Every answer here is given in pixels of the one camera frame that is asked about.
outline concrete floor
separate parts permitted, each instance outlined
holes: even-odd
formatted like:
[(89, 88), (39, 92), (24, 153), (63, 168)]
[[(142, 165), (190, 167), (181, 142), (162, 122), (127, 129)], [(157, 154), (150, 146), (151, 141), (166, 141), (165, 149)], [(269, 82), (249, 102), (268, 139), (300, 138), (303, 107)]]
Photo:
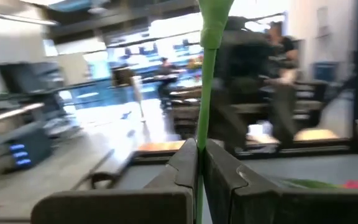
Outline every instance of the concrete floor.
[[(29, 217), (40, 199), (72, 189), (103, 158), (114, 171), (142, 143), (175, 140), (159, 101), (147, 100), (143, 106), (145, 123), (140, 121), (139, 110), (134, 110), (130, 119), (120, 120), (112, 116), (112, 108), (98, 108), (97, 116), (95, 111), (90, 112), (92, 121), (83, 122), (81, 136), (59, 145), (52, 157), (33, 169), (3, 176), (0, 217)], [(326, 108), (320, 126), (340, 137), (349, 137), (351, 111), (352, 101), (341, 97)]]

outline person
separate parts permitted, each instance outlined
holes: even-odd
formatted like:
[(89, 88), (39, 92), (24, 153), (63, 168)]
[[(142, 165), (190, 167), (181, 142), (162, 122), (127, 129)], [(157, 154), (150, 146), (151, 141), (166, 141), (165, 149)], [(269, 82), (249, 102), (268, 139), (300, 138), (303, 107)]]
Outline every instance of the person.
[[(293, 41), (282, 35), (282, 22), (273, 22), (268, 30), (270, 41), (277, 46), (280, 51), (276, 55), (279, 60), (286, 62), (290, 67), (295, 67), (298, 61), (298, 50), (295, 48)], [(273, 80), (282, 84), (291, 85), (297, 79), (295, 68), (281, 68), (279, 70), (280, 78)]]
[(178, 67), (168, 61), (168, 58), (161, 58), (161, 66), (158, 70), (158, 75), (169, 75), (175, 73), (175, 70), (178, 70)]
[(135, 73), (129, 68), (128, 64), (124, 63), (119, 67), (114, 67), (111, 70), (112, 86), (116, 87), (115, 91), (118, 93), (119, 103), (122, 104), (123, 110), (121, 119), (127, 119), (132, 113), (128, 103), (132, 101), (133, 96), (129, 94), (127, 86), (131, 86), (131, 77), (135, 76)]
[[(168, 61), (168, 58), (163, 57), (161, 58), (161, 66), (157, 70), (157, 75), (170, 75), (173, 73), (177, 73), (177, 66), (170, 63)], [(168, 108), (168, 102), (169, 102), (169, 90), (168, 86), (169, 84), (176, 82), (177, 78), (168, 78), (168, 79), (162, 79), (161, 84), (157, 88), (157, 93), (161, 101), (161, 107), (163, 110)]]
[(248, 125), (259, 115), (237, 113), (231, 105), (265, 103), (259, 75), (267, 70), (272, 46), (266, 35), (244, 31), (246, 18), (230, 16), (216, 52), (214, 80), (209, 107), (208, 137), (224, 141), (231, 154), (243, 147)]
[(271, 44), (279, 49), (275, 57), (281, 62), (278, 66), (278, 78), (269, 81), (275, 90), (269, 120), (273, 124), (272, 136), (280, 139), (282, 146), (285, 147), (292, 143), (294, 135), (298, 132), (293, 120), (296, 105), (296, 90), (293, 84), (298, 78), (298, 51), (292, 40), (282, 35), (281, 22), (273, 22), (268, 33)]

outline wall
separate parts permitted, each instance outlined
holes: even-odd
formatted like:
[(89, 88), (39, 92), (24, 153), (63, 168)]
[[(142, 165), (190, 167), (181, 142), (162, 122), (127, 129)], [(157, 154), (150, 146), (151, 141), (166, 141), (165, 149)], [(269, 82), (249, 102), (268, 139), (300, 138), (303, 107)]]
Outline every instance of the wall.
[(84, 83), (88, 80), (88, 64), (83, 53), (64, 54), (55, 58), (63, 70), (66, 85)]
[(234, 0), (229, 15), (244, 16), (247, 18), (272, 15), (286, 11), (290, 1), (294, 0)]
[[(297, 39), (305, 39), (301, 68), (305, 79), (313, 78), (311, 64), (319, 61), (339, 62), (337, 80), (349, 75), (349, 59), (354, 49), (354, 19), (356, 0), (290, 0), (288, 32)], [(328, 8), (330, 40), (318, 39), (317, 10)]]
[[(28, 7), (18, 16), (39, 19), (39, 12)], [(0, 63), (41, 62), (45, 60), (42, 34), (37, 24), (0, 19)], [(0, 91), (5, 89), (0, 78)]]

